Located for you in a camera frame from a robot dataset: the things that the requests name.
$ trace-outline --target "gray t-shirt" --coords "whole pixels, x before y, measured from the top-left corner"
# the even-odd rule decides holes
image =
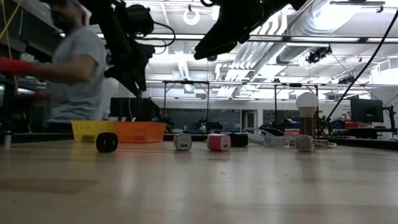
[[[106,69],[106,50],[100,38],[92,31],[80,29],[59,45],[53,64],[73,61],[77,56],[95,59],[96,67],[89,83],[50,83],[53,92],[52,111],[48,122],[69,123],[71,120],[101,120],[102,88]]]

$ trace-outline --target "plastic basket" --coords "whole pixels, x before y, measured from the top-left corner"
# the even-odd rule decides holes
[[[115,133],[112,121],[72,121],[77,142],[95,142],[101,133]]]
[[[153,143],[163,141],[166,124],[155,122],[115,122],[119,142]]]

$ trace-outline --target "white light bulb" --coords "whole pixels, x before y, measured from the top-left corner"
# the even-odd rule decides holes
[[[302,118],[312,118],[318,105],[318,97],[313,93],[303,93],[296,100],[296,106]]]

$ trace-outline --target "table surface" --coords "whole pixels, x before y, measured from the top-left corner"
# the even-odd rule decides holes
[[[171,142],[16,144],[0,151],[2,224],[398,223],[398,154]]]

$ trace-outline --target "yellow basket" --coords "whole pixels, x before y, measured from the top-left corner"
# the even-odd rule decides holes
[[[76,142],[95,142],[101,133],[114,133],[112,121],[72,121]]]

